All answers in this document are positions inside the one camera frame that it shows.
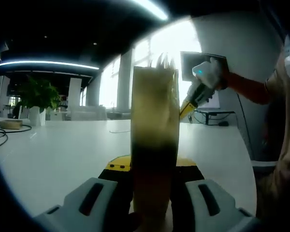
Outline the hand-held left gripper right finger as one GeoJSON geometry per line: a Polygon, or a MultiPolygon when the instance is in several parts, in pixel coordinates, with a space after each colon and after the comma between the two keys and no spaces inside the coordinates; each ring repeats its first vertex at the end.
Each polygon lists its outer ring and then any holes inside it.
{"type": "Polygon", "coordinates": [[[177,159],[170,200],[174,232],[261,231],[260,220],[236,207],[234,197],[190,159],[177,159]]]}

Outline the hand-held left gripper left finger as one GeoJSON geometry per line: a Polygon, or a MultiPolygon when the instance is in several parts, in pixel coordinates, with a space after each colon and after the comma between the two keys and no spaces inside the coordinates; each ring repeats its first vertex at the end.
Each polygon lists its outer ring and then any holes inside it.
{"type": "Polygon", "coordinates": [[[117,232],[125,229],[133,198],[131,157],[119,156],[34,219],[47,232],[117,232]]]}

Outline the person's left hand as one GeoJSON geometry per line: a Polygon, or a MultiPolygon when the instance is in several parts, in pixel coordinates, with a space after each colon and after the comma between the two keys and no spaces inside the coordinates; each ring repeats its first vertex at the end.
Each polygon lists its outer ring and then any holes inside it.
{"type": "Polygon", "coordinates": [[[127,217],[127,231],[134,232],[142,224],[142,216],[137,212],[129,213],[127,217]]]}

